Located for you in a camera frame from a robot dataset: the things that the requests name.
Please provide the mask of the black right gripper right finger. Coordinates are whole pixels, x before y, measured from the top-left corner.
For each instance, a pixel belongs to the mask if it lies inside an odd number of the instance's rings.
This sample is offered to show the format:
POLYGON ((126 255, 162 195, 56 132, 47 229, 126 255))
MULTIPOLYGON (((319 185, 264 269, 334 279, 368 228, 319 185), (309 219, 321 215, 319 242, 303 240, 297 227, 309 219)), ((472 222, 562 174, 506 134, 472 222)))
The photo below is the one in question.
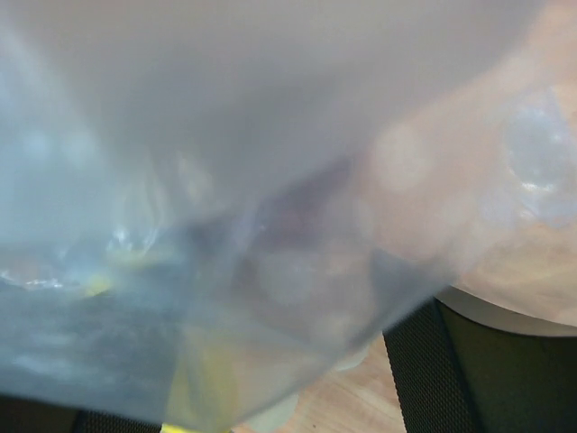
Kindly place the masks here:
POLYGON ((576 339, 478 323, 439 300, 384 344, 408 432, 574 432, 576 339))

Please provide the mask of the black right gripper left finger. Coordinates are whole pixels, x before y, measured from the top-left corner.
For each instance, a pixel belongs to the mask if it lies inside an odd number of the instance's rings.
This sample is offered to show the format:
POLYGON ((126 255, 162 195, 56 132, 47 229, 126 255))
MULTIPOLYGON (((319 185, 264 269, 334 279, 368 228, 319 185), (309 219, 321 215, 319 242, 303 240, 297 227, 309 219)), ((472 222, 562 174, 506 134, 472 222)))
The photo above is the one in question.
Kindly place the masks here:
POLYGON ((156 433, 161 425, 1 396, 2 433, 156 433))

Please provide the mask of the clear polka dot zip bag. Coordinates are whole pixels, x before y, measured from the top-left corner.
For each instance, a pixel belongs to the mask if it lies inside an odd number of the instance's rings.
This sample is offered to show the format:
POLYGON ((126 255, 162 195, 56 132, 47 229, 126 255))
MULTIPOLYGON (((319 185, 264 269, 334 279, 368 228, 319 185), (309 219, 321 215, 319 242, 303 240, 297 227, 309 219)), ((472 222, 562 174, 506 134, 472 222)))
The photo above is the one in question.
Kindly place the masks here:
POLYGON ((87 295, 109 253, 222 281, 234 424, 447 286, 576 273, 573 1, 4 1, 1 395, 165 423, 167 320, 87 295), (231 286, 239 210, 354 160, 298 303, 231 286))

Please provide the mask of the dark purple fake grapes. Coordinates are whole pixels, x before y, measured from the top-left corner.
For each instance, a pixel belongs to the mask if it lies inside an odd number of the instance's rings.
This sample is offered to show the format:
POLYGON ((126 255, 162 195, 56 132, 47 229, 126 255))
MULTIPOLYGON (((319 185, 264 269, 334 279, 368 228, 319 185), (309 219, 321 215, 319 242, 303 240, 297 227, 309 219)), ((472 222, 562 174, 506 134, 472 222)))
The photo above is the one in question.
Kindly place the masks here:
POLYGON ((231 286, 298 303, 327 275, 327 250, 351 232, 347 209, 354 160, 341 159, 234 216, 238 258, 231 286))

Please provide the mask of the small yellow fake lemon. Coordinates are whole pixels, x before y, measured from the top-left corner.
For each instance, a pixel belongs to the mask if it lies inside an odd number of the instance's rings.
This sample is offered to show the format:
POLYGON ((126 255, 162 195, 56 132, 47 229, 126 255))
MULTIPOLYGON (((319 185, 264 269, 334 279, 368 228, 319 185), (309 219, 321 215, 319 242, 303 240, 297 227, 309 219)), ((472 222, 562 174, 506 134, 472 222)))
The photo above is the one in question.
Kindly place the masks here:
POLYGON ((218 340, 213 298, 221 281, 203 261, 168 252, 109 253, 88 280, 88 296, 114 294, 172 327, 165 423, 174 429, 227 432, 234 423, 238 382, 231 350, 218 340))

